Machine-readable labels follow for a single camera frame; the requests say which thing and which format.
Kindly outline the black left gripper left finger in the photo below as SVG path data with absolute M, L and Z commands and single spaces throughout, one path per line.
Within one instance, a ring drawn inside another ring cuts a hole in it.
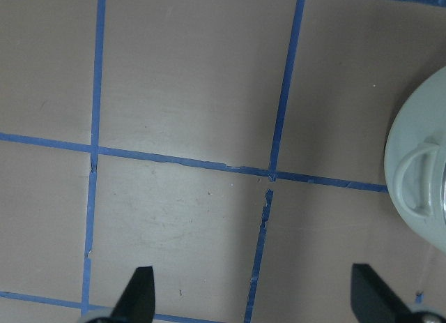
M 110 314 L 112 322 L 151 323 L 155 315 L 155 281 L 151 266 L 135 269 Z

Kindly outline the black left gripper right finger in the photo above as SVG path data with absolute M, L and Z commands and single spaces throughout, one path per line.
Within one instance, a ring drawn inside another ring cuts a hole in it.
M 351 309 L 358 322 L 422 322 L 368 264 L 351 267 Z

